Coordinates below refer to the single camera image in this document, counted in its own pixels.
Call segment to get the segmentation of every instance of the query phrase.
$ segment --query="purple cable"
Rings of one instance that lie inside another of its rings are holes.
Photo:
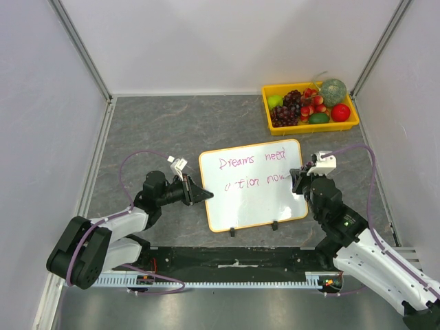
[[[376,230],[374,229],[373,218],[371,216],[371,197],[373,196],[374,181],[375,181],[375,175],[376,175],[376,156],[373,152],[373,149],[371,149],[369,146],[362,144],[362,143],[353,144],[351,146],[348,146],[346,148],[342,148],[342,149],[334,151],[332,153],[327,153],[327,154],[323,155],[322,158],[339,155],[341,153],[345,153],[346,151],[356,149],[356,148],[366,149],[370,153],[370,156],[371,156],[372,171],[371,171],[370,190],[368,192],[368,199],[366,200],[366,220],[368,221],[368,226],[371,231],[371,236],[373,236],[374,241],[376,242],[377,246],[379,246],[380,250],[384,251],[385,246],[382,244],[382,242],[377,237]],[[429,292],[431,292],[434,296],[436,296],[437,299],[440,299],[440,293],[431,287],[428,288],[427,282],[425,282],[422,277],[420,277],[419,275],[414,273],[408,266],[406,266],[404,263],[402,263],[396,256],[391,254],[389,251],[385,251],[384,253],[387,256],[389,256],[394,262],[396,262],[396,264],[398,264],[405,272],[410,274],[416,281],[418,281],[427,290],[429,290]]]
[[[123,267],[127,267],[130,268],[131,270],[135,270],[137,272],[140,273],[144,273],[148,276],[152,276],[155,279],[156,278],[161,278],[162,280],[166,280],[166,281],[170,281],[170,282],[174,282],[174,283],[179,283],[181,285],[181,287],[174,289],[174,290],[169,290],[169,291],[158,291],[158,292],[138,292],[138,295],[142,295],[142,296],[161,296],[164,294],[176,294],[177,292],[182,291],[183,289],[185,289],[185,282],[181,281],[181,280],[177,280],[176,278],[172,278],[172,277],[167,277],[167,276],[163,276],[163,275],[158,275],[155,273],[150,273],[146,270],[137,268],[135,266],[129,265],[128,263],[125,263],[124,265],[121,265]]]
[[[134,207],[135,207],[134,204],[133,204],[133,199],[132,199],[131,196],[130,196],[130,193],[129,193],[128,190],[125,188],[124,183],[122,182],[122,168],[124,167],[125,162],[126,162],[127,160],[129,160],[131,157],[133,157],[134,155],[137,155],[137,154],[139,154],[139,153],[154,153],[155,155],[158,155],[158,156],[160,156],[160,157],[163,157],[163,158],[165,158],[166,160],[168,159],[168,156],[165,156],[163,153],[158,153],[157,151],[153,151],[153,150],[139,150],[139,151],[136,151],[136,152],[134,152],[134,153],[128,155],[128,156],[122,161],[122,163],[121,163],[121,165],[120,165],[120,167],[119,167],[119,183],[120,183],[122,189],[124,190],[125,195],[127,196],[127,198],[128,198],[129,201],[130,201],[130,208],[129,208],[127,211],[123,211],[123,212],[120,212],[120,213],[116,213],[116,214],[113,214],[113,215],[107,217],[107,221],[113,220],[113,219],[118,218],[118,217],[122,217],[123,215],[127,215],[127,214],[129,214],[129,213],[132,211],[132,209],[134,209]],[[74,268],[74,265],[75,265],[75,262],[76,262],[76,258],[78,257],[78,254],[80,253],[81,247],[82,247],[83,244],[85,243],[87,237],[89,237],[89,235],[95,230],[95,228],[98,227],[98,226],[100,226],[100,225],[102,225],[104,222],[105,222],[105,219],[102,219],[102,220],[99,220],[97,223],[93,224],[93,225],[88,229],[88,231],[86,231],[86,232],[84,233],[84,236],[81,237],[81,240],[79,241],[78,245],[76,246],[76,249],[75,249],[75,251],[74,251],[74,254],[72,255],[72,257],[71,257],[71,259],[70,259],[69,267],[67,268],[66,283],[67,283],[67,285],[68,285],[69,287],[71,287],[71,286],[73,285],[72,282],[70,281],[70,280],[71,280],[71,277],[72,277],[72,270],[73,270],[73,268]]]

